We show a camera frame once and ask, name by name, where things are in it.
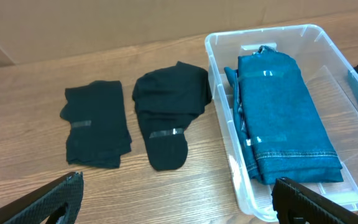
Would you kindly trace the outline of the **clear plastic storage bin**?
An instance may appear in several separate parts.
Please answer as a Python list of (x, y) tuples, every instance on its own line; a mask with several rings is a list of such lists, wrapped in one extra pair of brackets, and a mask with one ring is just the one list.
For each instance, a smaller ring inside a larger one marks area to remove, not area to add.
[(225, 67), (267, 45), (294, 58), (342, 164), (343, 181), (308, 184), (350, 211), (358, 211), (358, 104), (347, 82), (352, 65), (327, 33), (314, 24), (215, 32), (204, 41), (213, 95), (237, 204), (242, 213), (275, 222), (272, 187), (250, 179), (232, 116), (232, 89)]

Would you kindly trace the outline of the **black folded sock left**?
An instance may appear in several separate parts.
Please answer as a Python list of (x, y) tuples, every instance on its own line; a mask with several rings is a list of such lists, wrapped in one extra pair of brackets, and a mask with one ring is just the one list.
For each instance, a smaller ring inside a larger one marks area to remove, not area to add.
[(60, 117), (70, 124), (67, 163), (117, 169), (131, 152), (120, 81), (94, 81), (65, 90)]

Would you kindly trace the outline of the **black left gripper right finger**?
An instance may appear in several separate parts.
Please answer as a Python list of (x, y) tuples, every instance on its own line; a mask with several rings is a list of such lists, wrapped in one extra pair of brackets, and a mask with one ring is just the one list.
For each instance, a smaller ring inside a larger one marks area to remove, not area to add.
[(281, 177), (272, 190), (279, 224), (358, 224), (358, 215), (309, 188)]

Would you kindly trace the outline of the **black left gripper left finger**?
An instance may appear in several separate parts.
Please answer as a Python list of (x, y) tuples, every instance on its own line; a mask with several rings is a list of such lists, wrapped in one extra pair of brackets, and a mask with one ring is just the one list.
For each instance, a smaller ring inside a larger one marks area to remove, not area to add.
[(0, 208), (3, 224), (74, 224), (81, 208), (84, 179), (69, 172)]

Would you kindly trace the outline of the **blue jeans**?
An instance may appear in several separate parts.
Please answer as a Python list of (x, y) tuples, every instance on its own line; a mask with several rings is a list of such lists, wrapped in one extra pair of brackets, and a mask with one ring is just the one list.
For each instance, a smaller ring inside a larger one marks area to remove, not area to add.
[(224, 69), (233, 122), (250, 179), (342, 182), (342, 165), (295, 59), (262, 45)]

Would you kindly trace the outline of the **black folded sock right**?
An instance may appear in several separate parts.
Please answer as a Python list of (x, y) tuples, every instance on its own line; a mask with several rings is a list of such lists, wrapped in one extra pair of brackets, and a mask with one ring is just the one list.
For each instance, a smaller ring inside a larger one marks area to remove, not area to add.
[(188, 155), (185, 131), (212, 100), (208, 72), (183, 62), (154, 70), (136, 81), (132, 99), (150, 165), (180, 168)]

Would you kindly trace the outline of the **black folded sock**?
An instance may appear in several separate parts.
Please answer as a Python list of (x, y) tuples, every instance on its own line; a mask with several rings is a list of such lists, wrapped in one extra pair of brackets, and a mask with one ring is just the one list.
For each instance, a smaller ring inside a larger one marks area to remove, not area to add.
[(154, 70), (136, 81), (132, 99), (150, 165), (180, 168), (188, 155), (185, 131), (212, 100), (208, 72), (183, 62)]
[(65, 90), (60, 117), (70, 124), (67, 163), (117, 169), (131, 152), (120, 81), (94, 81)]

